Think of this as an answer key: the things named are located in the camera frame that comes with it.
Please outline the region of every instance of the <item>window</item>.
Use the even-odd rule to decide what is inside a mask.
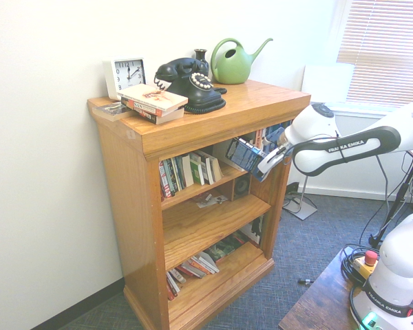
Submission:
[[[413,101],[413,1],[352,0],[337,62],[355,65],[347,103]]]

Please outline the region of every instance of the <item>window sill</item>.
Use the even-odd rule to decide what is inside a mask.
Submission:
[[[336,116],[346,117],[361,117],[361,118],[376,118],[382,117],[392,113],[398,108],[394,107],[376,107],[367,105],[356,105],[346,103],[326,103],[326,106],[333,111]]]

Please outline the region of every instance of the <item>white wall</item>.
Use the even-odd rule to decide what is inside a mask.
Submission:
[[[160,64],[234,37],[251,78],[301,87],[335,0],[0,1],[0,330],[30,329],[121,278],[96,125],[101,60]]]

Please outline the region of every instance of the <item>blue carpet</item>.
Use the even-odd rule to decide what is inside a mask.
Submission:
[[[278,329],[279,321],[307,289],[297,280],[316,279],[345,244],[358,243],[364,225],[382,204],[366,199],[308,196],[318,211],[305,221],[285,210],[282,212],[273,255],[275,269],[202,330]],[[402,219],[412,213],[404,207],[395,219],[404,211]],[[378,230],[384,217],[385,207],[371,221],[363,243]],[[143,327],[119,294],[62,328],[85,329],[143,330]]]

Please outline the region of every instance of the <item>clock face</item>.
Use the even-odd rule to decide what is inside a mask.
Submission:
[[[145,83],[142,60],[118,60],[114,64],[115,83],[118,90]]]

